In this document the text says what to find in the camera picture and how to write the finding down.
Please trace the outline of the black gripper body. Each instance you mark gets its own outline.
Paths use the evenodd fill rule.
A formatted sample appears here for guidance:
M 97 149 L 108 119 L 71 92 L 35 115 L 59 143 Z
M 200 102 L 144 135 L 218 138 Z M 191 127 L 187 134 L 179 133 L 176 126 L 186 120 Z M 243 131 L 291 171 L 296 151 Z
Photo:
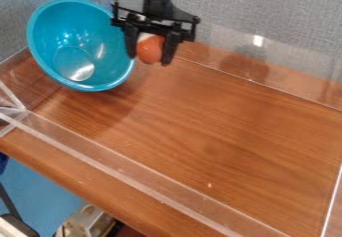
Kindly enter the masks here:
M 129 23 L 137 27 L 139 34 L 167 36 L 175 31 L 182 40 L 195 40 L 200 18 L 178 8 L 172 0 L 141 0 L 139 9 L 124 6 L 120 0 L 115 0 L 112 12 L 112 25 L 120 27 L 123 33 L 124 26 Z

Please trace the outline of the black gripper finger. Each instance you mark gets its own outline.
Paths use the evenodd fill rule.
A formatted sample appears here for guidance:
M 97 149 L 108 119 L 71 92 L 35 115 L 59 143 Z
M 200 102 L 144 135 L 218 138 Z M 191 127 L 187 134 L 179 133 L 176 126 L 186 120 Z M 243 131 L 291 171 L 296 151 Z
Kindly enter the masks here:
M 161 55 L 163 66 L 167 66 L 171 64 L 180 41 L 182 41 L 180 34 L 175 31 L 171 31 L 166 36 L 164 45 L 163 45 L 163 55 Z
M 132 24 L 127 23 L 124 26 L 124 36 L 125 36 L 125 45 L 127 53 L 131 58 L 136 57 L 136 44 L 139 39 L 139 29 Z

